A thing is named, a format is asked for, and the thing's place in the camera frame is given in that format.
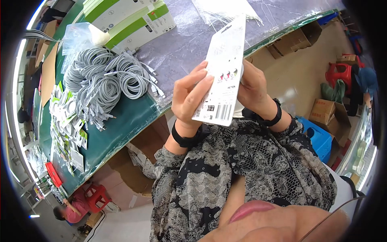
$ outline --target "cable bundle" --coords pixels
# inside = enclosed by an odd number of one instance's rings
[[[103,121],[115,118],[109,113],[120,100],[121,91],[128,98],[137,99],[147,92],[148,83],[151,83],[152,91],[157,90],[164,96],[155,84],[156,79],[142,64],[128,53],[114,56],[105,48],[80,52],[64,76],[66,88],[76,97],[77,116],[102,131],[105,129]]]

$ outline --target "person in pink shirt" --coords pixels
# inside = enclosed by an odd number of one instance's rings
[[[58,220],[78,223],[89,212],[89,205],[86,202],[83,191],[76,191],[71,203],[67,199],[63,199],[63,203],[66,204],[66,208],[61,205],[54,208],[54,215]]]

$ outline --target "red plastic stool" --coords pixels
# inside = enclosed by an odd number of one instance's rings
[[[87,193],[89,191],[92,194],[90,197],[87,196]],[[93,213],[98,213],[106,206],[106,204],[112,201],[106,196],[105,192],[106,188],[104,186],[96,186],[94,184],[91,184],[90,187],[85,191],[85,198],[87,203],[89,204],[90,211],[92,211]],[[97,207],[97,202],[101,202],[103,203],[103,205],[99,208]]]
[[[359,64],[359,67],[360,67],[360,68],[364,68],[364,67],[365,67],[365,64],[364,64],[363,62],[360,61],[360,58],[359,58],[358,55],[356,56],[356,61],[357,61],[357,63]]]
[[[329,69],[325,72],[325,79],[329,82],[333,88],[335,88],[336,81],[341,79],[344,81],[346,90],[345,95],[351,94],[351,66],[347,64],[329,63]]]

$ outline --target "black and gray floral blouse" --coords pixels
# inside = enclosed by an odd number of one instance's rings
[[[233,174],[245,177],[245,202],[333,205],[336,183],[294,118],[280,133],[252,120],[211,129],[187,154],[155,154],[150,241],[196,242],[216,229]]]

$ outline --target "black watch strap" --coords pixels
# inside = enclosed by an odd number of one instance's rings
[[[180,145],[180,147],[183,147],[183,148],[192,148],[197,146],[210,134],[211,134],[211,128],[206,124],[202,124],[197,130],[195,136],[192,138],[181,137],[176,131],[175,124],[173,124],[173,127],[172,127],[173,139]]]
[[[264,120],[262,122],[262,124],[264,124],[266,127],[274,126],[281,120],[281,117],[282,117],[281,104],[279,103],[277,98],[274,98],[273,100],[277,104],[277,115],[274,117],[273,120]]]
[[[271,126],[275,125],[276,123],[278,123],[282,117],[281,104],[279,103],[277,98],[274,98],[273,100],[277,105],[277,115],[274,117],[273,120],[264,120],[261,116],[259,116],[258,114],[254,113],[253,111],[251,111],[250,109],[247,109],[247,108],[244,108],[242,110],[242,115],[246,118],[250,118],[252,120],[255,120],[256,122],[258,122],[261,125],[264,125],[266,127],[271,127]]]

